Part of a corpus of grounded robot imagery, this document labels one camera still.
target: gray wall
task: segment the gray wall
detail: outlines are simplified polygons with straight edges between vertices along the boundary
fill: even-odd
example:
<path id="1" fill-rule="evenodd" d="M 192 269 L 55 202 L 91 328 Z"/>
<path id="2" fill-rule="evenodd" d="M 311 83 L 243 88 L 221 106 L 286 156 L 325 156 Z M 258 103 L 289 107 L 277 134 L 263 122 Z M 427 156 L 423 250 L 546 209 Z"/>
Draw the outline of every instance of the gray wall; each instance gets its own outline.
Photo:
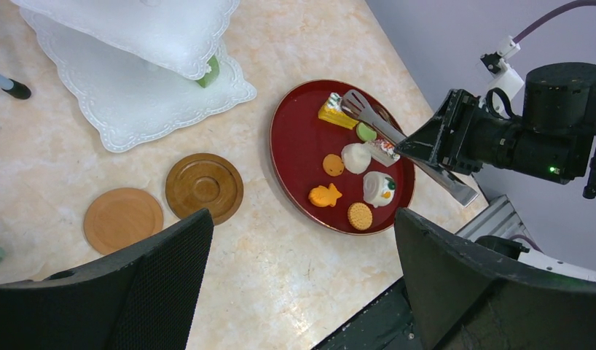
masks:
<path id="1" fill-rule="evenodd" d="M 432 108 L 451 88 L 484 95 L 490 79 L 479 57 L 492 53 L 569 0 L 367 0 Z M 596 7 L 575 9 L 521 41 L 510 64 L 524 77 L 548 63 L 596 63 Z M 514 108 L 521 114 L 523 93 Z M 566 186 L 485 166 L 476 175 L 487 194 L 507 194 L 536 243 L 549 255 L 596 270 L 596 199 L 581 196 L 587 179 Z"/>

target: orange fish-shaped cracker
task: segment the orange fish-shaped cracker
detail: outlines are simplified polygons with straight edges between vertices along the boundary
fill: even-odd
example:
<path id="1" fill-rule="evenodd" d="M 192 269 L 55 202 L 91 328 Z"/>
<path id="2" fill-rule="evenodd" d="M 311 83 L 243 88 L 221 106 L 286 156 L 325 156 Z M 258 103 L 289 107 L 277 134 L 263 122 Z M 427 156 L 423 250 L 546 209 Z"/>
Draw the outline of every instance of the orange fish-shaped cracker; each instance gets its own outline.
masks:
<path id="1" fill-rule="evenodd" d="M 321 208 L 325 206 L 336 206 L 337 199 L 341 198 L 341 196 L 343 195 L 337 190 L 334 184 L 330 184 L 328 188 L 317 186 L 309 192 L 309 201 L 311 201 L 314 206 L 319 206 Z"/>

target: table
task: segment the table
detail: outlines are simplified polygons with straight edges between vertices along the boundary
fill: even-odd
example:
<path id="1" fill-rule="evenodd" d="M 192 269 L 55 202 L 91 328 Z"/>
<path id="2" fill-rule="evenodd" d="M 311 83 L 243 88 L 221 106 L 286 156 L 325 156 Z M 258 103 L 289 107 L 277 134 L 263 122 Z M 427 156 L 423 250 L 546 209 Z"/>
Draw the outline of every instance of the table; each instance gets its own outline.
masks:
<path id="1" fill-rule="evenodd" d="M 258 97 L 121 154 L 107 152 L 58 79 L 17 7 L 0 1 L 0 72 L 31 99 L 0 91 L 0 283 L 43 279 L 100 257 L 82 220 L 101 193 L 148 191 L 165 227 L 170 167 L 211 152 L 232 162 L 245 198 L 215 228 L 188 349 L 309 349 L 401 275 L 393 231 L 346 236 L 303 217 L 277 183 L 268 149 L 283 95 L 312 79 L 368 91 L 411 133 L 432 111 L 363 0 L 243 0 L 224 35 Z M 476 187 L 472 179 L 464 177 Z M 487 205 L 468 208 L 417 170 L 410 208 L 455 232 Z"/>

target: brown coaster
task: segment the brown coaster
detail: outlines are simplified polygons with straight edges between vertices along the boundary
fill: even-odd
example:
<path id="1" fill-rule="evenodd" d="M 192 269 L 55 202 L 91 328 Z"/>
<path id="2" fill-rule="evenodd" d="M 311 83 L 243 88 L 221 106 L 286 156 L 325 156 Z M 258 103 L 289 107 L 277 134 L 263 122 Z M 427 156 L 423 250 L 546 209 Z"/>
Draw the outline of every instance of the brown coaster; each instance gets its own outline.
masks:
<path id="1" fill-rule="evenodd" d="M 169 207 L 180 219 L 207 208 L 215 225 L 219 225 L 238 210 L 244 185 L 234 166 L 208 153 L 190 155 L 177 162 L 169 171 L 165 196 Z"/>
<path id="2" fill-rule="evenodd" d="M 162 230 L 159 203 L 148 192 L 118 188 L 96 198 L 87 209 L 84 233 L 101 254 L 111 254 Z"/>

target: cable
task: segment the cable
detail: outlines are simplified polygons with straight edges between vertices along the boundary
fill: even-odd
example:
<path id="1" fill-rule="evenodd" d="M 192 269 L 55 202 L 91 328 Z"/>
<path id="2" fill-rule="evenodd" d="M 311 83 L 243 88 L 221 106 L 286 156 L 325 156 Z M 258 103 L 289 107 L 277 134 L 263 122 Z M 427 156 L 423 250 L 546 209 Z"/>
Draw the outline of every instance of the cable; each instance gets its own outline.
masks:
<path id="1" fill-rule="evenodd" d="M 512 106 L 508 95 L 504 92 L 504 90 L 500 89 L 499 87 L 494 87 L 493 89 L 489 90 L 487 92 L 487 96 L 485 97 L 485 99 L 487 100 L 487 110 L 491 114 L 494 114 L 495 116 L 499 117 L 498 111 L 496 111 L 495 108 L 493 108 L 493 94 L 496 94 L 502 100 L 502 103 L 504 104 L 504 111 L 507 113 L 510 119 L 521 119 L 519 115 L 516 115 L 512 111 Z"/>
<path id="2" fill-rule="evenodd" d="M 554 9 L 553 11 L 547 13 L 543 17 L 540 17 L 539 19 L 537 19 L 536 22 L 530 24 L 521 33 L 517 34 L 517 36 L 512 40 L 516 44 L 519 44 L 519 42 L 522 41 L 523 38 L 525 38 L 526 36 L 528 36 L 528 34 L 535 31 L 538 27 L 545 24 L 545 22 L 547 22 L 548 20 L 551 20 L 552 18 L 557 17 L 558 15 L 561 15 L 564 12 L 570 11 L 572 9 L 576 9 L 577 7 L 584 7 L 584 6 L 596 6 L 596 0 L 575 0 L 575 1 L 569 2 L 568 4 L 564 4 L 556 9 Z"/>
<path id="3" fill-rule="evenodd" d="M 534 248 L 534 250 L 538 250 L 539 252 L 543 252 L 540 248 L 538 248 L 538 245 L 536 245 L 536 243 L 534 243 L 534 241 L 532 241 L 531 239 L 529 239 L 528 237 L 524 236 L 524 235 L 512 235 L 509 237 L 509 240 L 513 241 L 514 239 L 522 239 L 523 241 L 526 241 L 528 244 L 530 244 L 532 246 L 532 248 Z"/>

